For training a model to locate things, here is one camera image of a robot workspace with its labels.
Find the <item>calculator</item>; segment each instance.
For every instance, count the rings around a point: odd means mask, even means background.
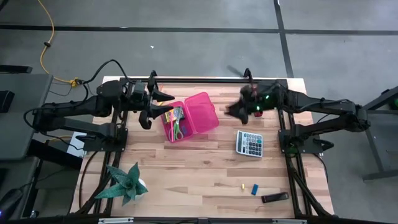
[[[262,157],[262,136],[260,134],[238,131],[236,152],[247,156]]]

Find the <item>white pot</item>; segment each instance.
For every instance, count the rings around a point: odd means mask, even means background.
[[[144,187],[147,187],[145,182],[140,178],[138,179],[138,181],[140,182],[140,184],[142,184]],[[142,198],[142,196],[144,196],[144,194],[142,195],[136,195],[136,199],[135,200],[140,200]]]

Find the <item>yellow cable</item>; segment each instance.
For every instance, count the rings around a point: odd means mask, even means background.
[[[49,40],[47,41],[47,43],[49,43],[49,45],[51,45],[51,41],[52,41],[52,39],[54,38],[54,33],[55,33],[54,22],[53,22],[53,20],[52,20],[52,18],[51,18],[51,16],[50,16],[50,13],[49,13],[48,10],[45,8],[45,6],[43,5],[43,3],[42,3],[40,0],[37,0],[37,1],[38,1],[39,4],[42,6],[42,8],[44,9],[45,13],[47,13],[47,15],[48,15],[48,17],[49,17],[49,19],[50,19],[50,22],[51,22],[51,30],[52,30],[52,32],[51,32],[51,37],[50,37]],[[42,66],[43,70],[44,70],[47,74],[49,74],[49,71],[47,71],[47,69],[45,69],[44,64],[43,64],[44,54],[46,53],[47,49],[48,49],[48,47],[45,45],[44,48],[43,48],[42,54],[40,55],[40,65]],[[60,82],[69,83],[69,84],[72,85],[72,87],[76,87],[76,86],[78,85],[77,82],[76,82],[76,79],[77,79],[77,78],[75,78],[75,79],[73,79],[73,80],[63,80],[63,79],[61,79],[61,78],[54,77],[54,79],[55,79],[55,80],[58,80],[58,81],[60,81]]]
[[[72,136],[59,136],[58,138],[72,138]],[[49,139],[46,141],[56,141],[56,140],[59,140],[58,138],[52,138],[52,139]]]

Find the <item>black marker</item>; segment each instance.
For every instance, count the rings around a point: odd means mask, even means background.
[[[289,199],[289,194],[287,192],[261,196],[261,200],[263,203],[276,202],[279,200],[287,200],[287,199]]]

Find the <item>succulent plant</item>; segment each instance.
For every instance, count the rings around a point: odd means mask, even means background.
[[[136,195],[142,195],[143,193],[148,192],[146,187],[139,182],[138,163],[130,168],[128,174],[113,166],[106,165],[106,167],[117,184],[103,190],[95,198],[114,198],[123,196],[123,206],[130,200],[135,200]]]

